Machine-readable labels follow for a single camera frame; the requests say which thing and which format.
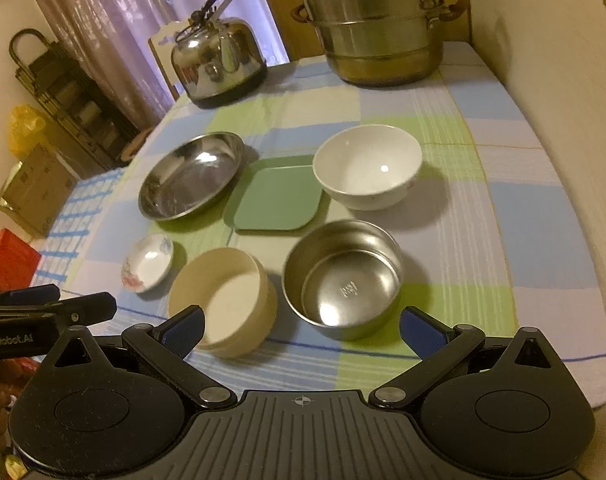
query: metal bowl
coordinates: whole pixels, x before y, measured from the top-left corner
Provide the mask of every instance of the metal bowl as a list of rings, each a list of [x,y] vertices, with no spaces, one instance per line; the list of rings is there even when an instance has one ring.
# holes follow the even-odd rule
[[[283,268],[294,312],[334,339],[358,339],[381,327],[403,282],[396,241],[361,220],[331,222],[302,238]]]
[[[149,172],[138,194],[141,213],[152,220],[174,220],[205,209],[219,198],[243,161],[241,137],[205,134],[164,156]]]

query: cardboard box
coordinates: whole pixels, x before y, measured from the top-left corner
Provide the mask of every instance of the cardboard box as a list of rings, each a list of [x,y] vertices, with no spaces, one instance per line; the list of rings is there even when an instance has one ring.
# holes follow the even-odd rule
[[[37,144],[0,190],[0,211],[33,237],[46,237],[76,182],[55,154]]]

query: green tray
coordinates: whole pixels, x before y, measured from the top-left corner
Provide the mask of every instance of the green tray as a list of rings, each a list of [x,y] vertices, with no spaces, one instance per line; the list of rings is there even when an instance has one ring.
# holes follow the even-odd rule
[[[292,231],[314,218],[323,188],[313,155],[264,158],[243,171],[223,212],[238,231]]]

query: wooden door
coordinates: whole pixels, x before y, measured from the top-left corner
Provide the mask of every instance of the wooden door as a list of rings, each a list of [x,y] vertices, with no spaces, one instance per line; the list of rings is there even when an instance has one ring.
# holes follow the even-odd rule
[[[457,0],[445,1],[446,4],[452,4]],[[319,56],[323,53],[314,26],[311,23],[295,22],[289,15],[292,9],[303,3],[302,0],[267,0],[267,2],[272,10],[283,44],[288,51],[289,59],[294,61],[302,57]],[[442,25],[445,40],[469,42],[468,12],[458,20]]]

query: pink curtain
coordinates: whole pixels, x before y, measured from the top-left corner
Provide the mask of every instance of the pink curtain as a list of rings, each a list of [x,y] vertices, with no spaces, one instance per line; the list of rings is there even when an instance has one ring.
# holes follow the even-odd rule
[[[57,38],[139,128],[156,124],[174,100],[147,40],[205,0],[36,0]],[[266,0],[234,0],[224,16],[250,24],[269,65],[288,57]]]

